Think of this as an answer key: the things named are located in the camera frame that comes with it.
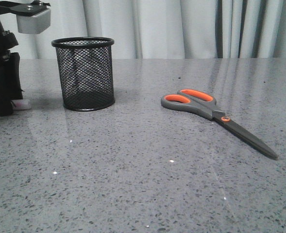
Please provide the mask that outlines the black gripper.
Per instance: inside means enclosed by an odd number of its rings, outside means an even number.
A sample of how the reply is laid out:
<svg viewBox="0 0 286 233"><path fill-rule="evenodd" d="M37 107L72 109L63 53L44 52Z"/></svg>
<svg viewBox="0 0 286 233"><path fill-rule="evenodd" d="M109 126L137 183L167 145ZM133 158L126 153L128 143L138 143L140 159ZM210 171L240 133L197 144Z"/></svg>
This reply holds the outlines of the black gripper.
<svg viewBox="0 0 286 233"><path fill-rule="evenodd" d="M15 16L31 17L46 9L51 4L43 1L18 3L13 1L0 1L0 15L14 14ZM9 49L18 45L15 35L4 30L0 21L0 56L7 56ZM23 99L19 79L20 56L17 52L10 54L8 61L0 62L0 116L9 116L13 113L13 100Z"/></svg>

